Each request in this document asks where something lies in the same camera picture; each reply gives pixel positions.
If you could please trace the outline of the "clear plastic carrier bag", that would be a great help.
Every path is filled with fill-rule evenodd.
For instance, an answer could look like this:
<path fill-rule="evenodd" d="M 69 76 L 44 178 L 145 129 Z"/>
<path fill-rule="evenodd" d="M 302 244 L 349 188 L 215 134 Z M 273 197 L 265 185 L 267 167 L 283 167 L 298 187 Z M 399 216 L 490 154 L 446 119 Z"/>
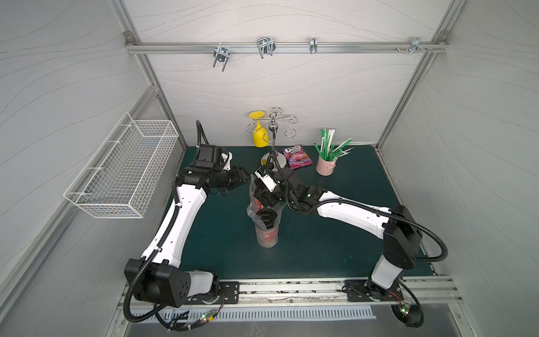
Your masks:
<path fill-rule="evenodd" d="M 279 225 L 282 220 L 284 204 L 277 202 L 275 206 L 263 206 L 261 201 L 255 196 L 255 190 L 255 179 L 252 176 L 249 185 L 250 204 L 246 212 L 254 223 L 258 244 L 261 247 L 269 249 L 278 243 Z"/>

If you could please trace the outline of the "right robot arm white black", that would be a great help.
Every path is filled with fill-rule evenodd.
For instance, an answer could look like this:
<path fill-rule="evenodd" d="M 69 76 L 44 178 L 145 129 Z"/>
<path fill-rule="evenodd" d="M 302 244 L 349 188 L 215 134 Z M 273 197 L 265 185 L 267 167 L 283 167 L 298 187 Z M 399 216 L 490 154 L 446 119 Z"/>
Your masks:
<path fill-rule="evenodd" d="M 365 293 L 375 300 L 390 295 L 403 272 L 415 268 L 418 261 L 439 262 L 449 255 L 438 235 L 399 210 L 371 206 L 326 188 L 305 185 L 291 169 L 280 167 L 273 154 L 251 177 L 253 196 L 264 209 L 285 204 L 294 213 L 339 220 L 382 240 L 382 256 L 364 285 Z"/>

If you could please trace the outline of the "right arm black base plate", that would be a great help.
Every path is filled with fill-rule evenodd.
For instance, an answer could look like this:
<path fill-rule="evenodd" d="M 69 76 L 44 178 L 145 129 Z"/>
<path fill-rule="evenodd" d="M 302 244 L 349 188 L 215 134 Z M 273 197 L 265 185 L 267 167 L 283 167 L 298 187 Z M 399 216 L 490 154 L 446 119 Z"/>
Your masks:
<path fill-rule="evenodd" d="M 400 302 L 403 295 L 397 280 L 389 289 L 377 285 L 370 279 L 346 279 L 341 291 L 348 302 Z"/>

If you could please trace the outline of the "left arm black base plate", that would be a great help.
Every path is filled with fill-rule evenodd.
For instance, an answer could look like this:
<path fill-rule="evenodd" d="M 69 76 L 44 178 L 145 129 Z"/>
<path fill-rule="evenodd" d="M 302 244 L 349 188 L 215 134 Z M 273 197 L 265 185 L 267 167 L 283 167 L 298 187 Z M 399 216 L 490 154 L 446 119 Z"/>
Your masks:
<path fill-rule="evenodd" d="M 237 304 L 239 302 L 240 283 L 236 281 L 220 282 L 219 289 L 210 294 L 191 296 L 185 305 L 212 306 L 224 304 Z"/>

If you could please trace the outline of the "red milk tea cup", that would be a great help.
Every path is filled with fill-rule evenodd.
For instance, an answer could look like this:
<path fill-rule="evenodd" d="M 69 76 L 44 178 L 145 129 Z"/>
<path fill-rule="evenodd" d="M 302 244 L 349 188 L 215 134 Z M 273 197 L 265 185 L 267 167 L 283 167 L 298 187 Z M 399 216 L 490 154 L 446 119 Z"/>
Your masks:
<path fill-rule="evenodd" d="M 254 218 L 257 213 L 263 209 L 271 209 L 268 200 L 264 199 L 259 191 L 257 190 L 256 185 L 251 184 L 249 186 L 249 198 L 250 204 L 247 207 L 247 214 L 249 217 Z"/>
<path fill-rule="evenodd" d="M 256 216 L 258 222 L 255 223 L 255 233 L 258 244 L 264 248 L 272 248 L 278 243 L 277 213 L 272 209 L 263 209 Z"/>

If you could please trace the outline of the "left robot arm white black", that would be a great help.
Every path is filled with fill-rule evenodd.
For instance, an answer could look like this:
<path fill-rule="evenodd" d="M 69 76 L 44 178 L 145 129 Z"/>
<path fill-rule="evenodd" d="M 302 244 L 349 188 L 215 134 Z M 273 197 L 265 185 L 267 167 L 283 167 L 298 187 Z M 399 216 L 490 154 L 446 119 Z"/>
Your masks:
<path fill-rule="evenodd" d="M 232 153 L 209 143 L 196 122 L 197 150 L 193 160 L 172 183 L 173 202 L 151 244 L 124 268 L 129 287 L 122 310 L 130 323 L 158 317 L 167 307 L 179 308 L 192 297 L 220 298 L 220 279 L 214 272 L 181 270 L 181 257 L 198 212 L 212 193 L 227 195 L 249 182 L 250 174 L 233 165 Z"/>

